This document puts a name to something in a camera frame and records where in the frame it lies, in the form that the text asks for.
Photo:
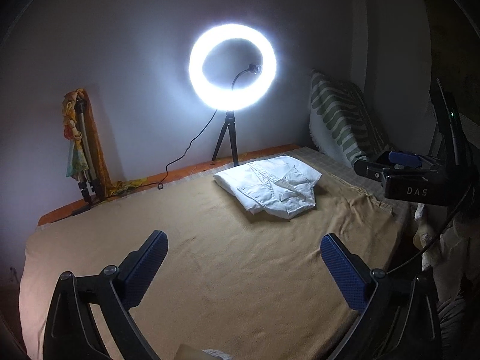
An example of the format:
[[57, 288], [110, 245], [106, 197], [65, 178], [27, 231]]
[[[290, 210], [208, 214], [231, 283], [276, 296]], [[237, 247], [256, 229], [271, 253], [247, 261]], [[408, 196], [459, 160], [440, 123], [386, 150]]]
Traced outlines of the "right gloved hand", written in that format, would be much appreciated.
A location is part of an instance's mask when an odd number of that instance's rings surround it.
[[441, 302], [461, 291], [461, 282], [479, 278], [479, 224], [455, 219], [431, 248], [422, 254], [422, 269], [433, 270]]

